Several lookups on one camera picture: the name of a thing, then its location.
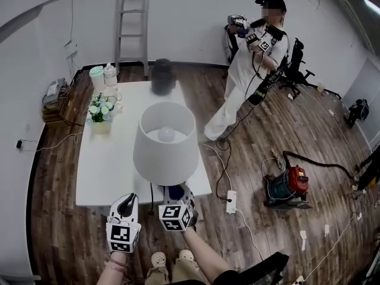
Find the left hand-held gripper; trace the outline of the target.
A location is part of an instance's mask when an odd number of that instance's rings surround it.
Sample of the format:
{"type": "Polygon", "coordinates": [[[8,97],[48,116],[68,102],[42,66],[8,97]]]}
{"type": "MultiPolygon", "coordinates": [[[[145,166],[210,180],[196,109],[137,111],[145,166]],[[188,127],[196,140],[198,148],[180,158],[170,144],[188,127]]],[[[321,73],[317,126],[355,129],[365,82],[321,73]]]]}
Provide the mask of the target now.
{"type": "Polygon", "coordinates": [[[109,249],[132,253],[137,245],[140,230],[137,194],[131,193],[117,199],[110,207],[106,223],[109,249]]]}

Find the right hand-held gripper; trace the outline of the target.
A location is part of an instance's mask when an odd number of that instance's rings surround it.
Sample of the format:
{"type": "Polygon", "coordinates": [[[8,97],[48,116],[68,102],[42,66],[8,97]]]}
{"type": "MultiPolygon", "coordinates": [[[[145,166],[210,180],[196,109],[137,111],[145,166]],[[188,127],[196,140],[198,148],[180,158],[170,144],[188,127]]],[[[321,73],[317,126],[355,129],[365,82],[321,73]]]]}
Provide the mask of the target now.
{"type": "Polygon", "coordinates": [[[159,218],[166,231],[184,232],[189,226],[196,229],[198,212],[194,195],[186,182],[163,187],[164,203],[159,206],[159,218]]]}

